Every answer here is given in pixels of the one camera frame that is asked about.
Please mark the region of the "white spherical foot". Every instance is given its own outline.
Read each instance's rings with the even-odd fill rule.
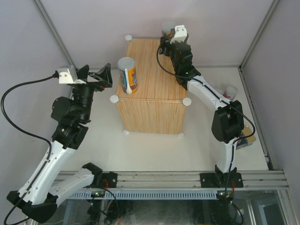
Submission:
[[[128,130],[124,129],[123,134],[128,135],[128,134],[130,134],[130,132]]]
[[[177,137],[183,138],[184,137],[184,133],[177,134]]]
[[[125,39],[126,39],[127,41],[131,41],[131,40],[132,40],[132,36],[131,36],[131,35],[126,35],[126,36],[125,36]]]
[[[182,100],[182,103],[185,105],[185,106],[189,106],[192,104],[192,100],[189,98],[189,97],[185,97],[183,100]]]
[[[119,97],[117,95],[113,95],[111,96],[110,101],[112,103],[117,103],[119,101]]]

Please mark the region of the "white floor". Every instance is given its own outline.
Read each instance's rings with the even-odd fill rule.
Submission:
[[[237,68],[200,68],[199,71],[216,89],[224,91],[229,84],[237,87],[239,93],[235,99],[242,103],[244,114],[253,120]],[[214,170],[219,142],[211,133],[213,112],[205,104],[189,93],[192,104],[187,108],[182,138],[141,133],[125,135],[117,106],[109,100],[116,92],[118,70],[112,70],[112,77],[111,89],[94,94],[89,130],[63,171],[78,171],[88,162],[104,171]],[[256,138],[252,146],[236,151],[238,170],[268,169],[257,134]]]

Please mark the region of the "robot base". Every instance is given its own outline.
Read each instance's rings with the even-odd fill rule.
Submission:
[[[233,182],[236,188],[243,188],[243,179],[242,175],[239,172],[236,172],[236,167],[231,170],[229,173],[222,173],[219,171],[217,165],[215,172],[204,172],[200,174],[200,182],[202,188],[225,188],[228,180],[228,188],[233,187]]]

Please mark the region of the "white spoon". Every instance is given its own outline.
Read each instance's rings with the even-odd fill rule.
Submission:
[[[132,90],[130,88],[130,85],[129,85],[129,78],[128,78],[128,70],[125,69],[125,75],[126,75],[126,93],[127,94],[132,94]]]

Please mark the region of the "wire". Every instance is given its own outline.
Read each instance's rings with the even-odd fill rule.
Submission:
[[[207,90],[210,91],[210,93],[212,93],[212,95],[214,95],[218,100],[220,100],[221,102],[223,102],[224,104],[226,104],[227,106],[229,106],[230,108],[232,108],[233,110],[235,110],[237,113],[239,113],[243,118],[245,118],[252,126],[253,128],[253,132],[250,134],[250,135],[247,135],[247,136],[242,136],[242,137],[239,137],[237,138],[236,140],[233,141],[232,143],[232,158],[231,158],[231,161],[230,161],[230,165],[229,165],[229,170],[228,170],[228,173],[231,171],[231,167],[232,167],[232,164],[233,164],[233,159],[234,159],[234,144],[238,141],[238,140],[241,140],[241,139],[245,139],[245,138],[248,138],[248,137],[251,137],[255,134],[255,126],[253,124],[253,122],[247,117],[245,116],[243,113],[241,113],[239,110],[237,110],[236,108],[232,107],[229,103],[225,102],[224,100],[222,100],[210,87],[206,86],[206,84],[204,84],[202,81],[196,79],[196,78],[193,78],[193,77],[185,77],[185,76],[179,76],[177,74],[174,74],[174,73],[171,73],[170,71],[166,70],[162,65],[161,63],[159,62],[159,59],[158,59],[158,54],[159,54],[159,49],[161,48],[162,44],[163,44],[164,41],[162,41],[157,49],[157,52],[156,52],[156,60],[157,60],[157,63],[158,65],[162,68],[163,71],[165,71],[166,73],[168,74],[171,74],[175,77],[180,77],[180,78],[183,78],[183,79],[191,79],[191,80],[195,80],[197,82],[199,82],[201,85],[203,85]],[[228,187],[228,181],[229,181],[229,174],[227,176],[227,181],[226,181],[226,186],[225,186],[225,203],[226,203],[226,207],[227,207],[227,211],[229,213],[229,209],[228,209],[228,205],[227,205],[227,187]]]
[[[237,222],[235,221],[235,219],[236,219],[236,218],[235,218],[235,219],[234,219],[234,222],[235,222],[236,224],[238,224],[238,225],[242,225],[242,224],[244,223],[244,217],[243,217],[243,215],[242,215],[240,209],[239,209],[234,203],[231,203],[231,205],[236,209],[236,211],[239,212],[240,217],[241,217],[241,220],[242,220],[240,223],[237,223]]]
[[[100,209],[99,209],[99,211],[100,211],[103,215],[105,215],[106,217],[109,217],[109,215],[107,215],[107,213],[105,213],[103,210],[100,210]]]
[[[113,196],[113,198],[114,198],[115,201],[116,201],[116,205],[117,205],[117,218],[119,218],[119,216],[120,216],[120,209],[119,209],[119,205],[118,205],[118,201],[117,201],[117,199],[116,199],[116,196],[115,196],[110,190],[108,190],[108,189],[106,189],[106,188],[99,187],[99,189],[102,189],[102,190],[104,190],[104,191],[107,191],[108,193],[110,193],[110,194]]]
[[[106,183],[106,189],[108,189],[108,181],[107,181],[107,179],[104,179],[103,181]]]
[[[44,79],[41,79],[41,80],[36,80],[36,81],[30,81],[30,82],[24,82],[24,83],[20,83],[20,84],[17,84],[15,85],[14,87],[8,89],[7,91],[5,91],[5,93],[3,94],[2,98],[1,98],[1,111],[3,113],[3,116],[5,117],[5,119],[9,122],[10,125],[12,125],[14,128],[16,128],[17,130],[21,131],[22,133],[26,134],[26,135],[29,135],[29,136],[32,136],[32,137],[35,137],[35,138],[38,138],[38,139],[41,139],[45,142],[47,142],[47,144],[49,145],[49,150],[48,150],[48,155],[47,155],[47,161],[49,160],[50,156],[51,156],[51,150],[52,150],[52,145],[51,145],[51,142],[48,141],[47,139],[43,138],[43,137],[40,137],[38,135],[35,135],[35,134],[32,134],[30,132],[27,132],[25,130],[23,130],[22,128],[18,127],[7,115],[6,111],[5,111],[5,107],[4,107],[4,100],[6,98],[6,96],[14,89],[18,88],[18,87],[22,87],[24,85],[27,85],[27,84],[33,84],[33,83],[39,83],[39,82],[43,82],[43,81],[47,81],[47,80],[50,80],[52,78],[55,78],[57,77],[57,73],[53,74],[52,76],[50,77],[47,77],[47,78],[44,78]],[[40,175],[40,173],[42,172],[43,168],[46,166],[47,164],[47,161],[45,161],[43,163],[43,165],[41,166],[41,168],[39,169],[39,171],[37,172],[36,176],[33,178],[32,182],[28,185],[26,191],[28,192],[30,190],[30,188],[32,187],[33,183],[36,181],[36,179],[38,178],[38,176]],[[22,197],[18,200],[18,202],[13,206],[13,208],[9,211],[9,213],[6,215],[5,219],[4,219],[4,225],[9,225],[7,224],[7,220],[9,218],[9,216],[11,215],[11,213],[15,210],[15,208],[18,206],[18,204],[23,200],[23,198],[26,196],[27,192],[25,192]],[[19,221],[17,223],[14,223],[14,224],[10,224],[10,225],[17,225],[17,224],[20,224],[20,223],[23,223],[25,222],[26,220],[28,220],[29,218],[26,218],[22,221]]]
[[[232,184],[232,187],[233,187],[232,193],[234,193],[235,192],[235,182],[231,181],[231,184]]]

